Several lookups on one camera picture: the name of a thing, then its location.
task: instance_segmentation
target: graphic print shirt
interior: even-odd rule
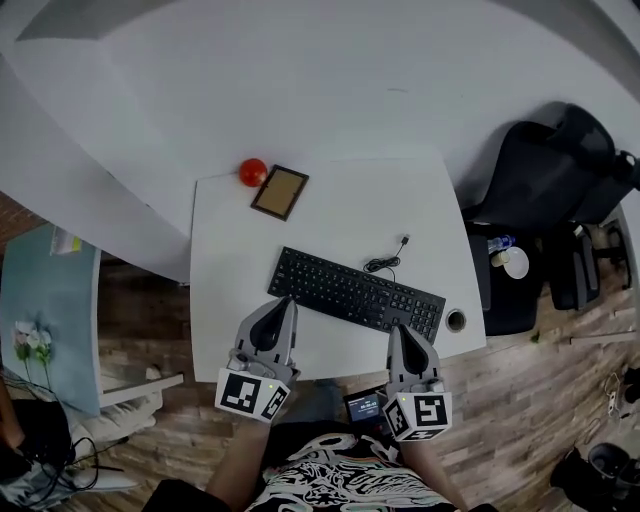
[[[263,459],[263,481],[247,510],[456,510],[403,467],[399,456],[392,444],[354,433],[348,425],[321,422],[274,427]],[[162,482],[144,510],[167,510],[174,499],[176,504],[192,504],[192,510],[229,510],[217,498],[178,481]]]

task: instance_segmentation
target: white desk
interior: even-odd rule
[[[445,316],[460,309],[467,318],[458,334],[441,322],[440,357],[485,346],[471,251],[435,149],[419,160],[326,161],[296,170],[311,178],[287,222],[251,209],[257,191],[235,175],[198,182],[191,255],[197,380],[216,381],[241,320],[273,300],[266,289],[284,245],[359,269],[373,257],[394,254],[402,235],[410,234],[397,281],[446,298]],[[380,276],[391,278],[388,271]],[[387,340],[385,333],[301,307],[293,359],[303,379],[379,371]]]

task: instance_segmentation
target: white wall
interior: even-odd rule
[[[632,0],[593,0],[640,52],[640,9]]]
[[[188,281],[189,238],[75,144],[2,58],[0,190],[109,253]]]
[[[310,159],[419,156],[432,143],[468,203],[507,125],[556,100],[640,151],[638,102],[589,54],[597,48],[554,33],[553,13],[547,28],[498,3],[510,2],[183,0],[103,43],[197,176],[250,156],[304,171]],[[606,27],[594,34],[616,43]]]
[[[434,144],[473,203],[510,123],[552,120],[553,101],[640,152],[638,56],[598,13],[592,0],[8,0],[0,50],[74,142],[190,234],[195,180],[252,156],[304,171]]]
[[[76,4],[79,7],[67,8],[51,19],[56,14],[52,7]],[[195,177],[148,122],[100,42],[18,39],[33,19],[41,19],[39,8],[52,11],[50,24],[63,33],[63,21],[73,25],[84,4],[91,2],[10,1],[0,16],[0,51],[73,141],[167,222],[190,236]],[[68,29],[75,34],[73,26]]]

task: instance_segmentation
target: light blue table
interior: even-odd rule
[[[58,399],[90,415],[101,407],[183,382],[181,374],[104,392],[98,357],[100,253],[82,242],[79,252],[51,254],[54,226],[47,224],[7,244],[0,286],[0,336],[6,368],[27,380],[13,347],[16,321],[36,321],[51,333],[51,389]],[[44,368],[30,359],[29,376],[47,386]]]

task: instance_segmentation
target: round hole in desk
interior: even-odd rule
[[[460,332],[467,325],[467,317],[459,309],[452,309],[447,314],[446,324],[451,332]]]

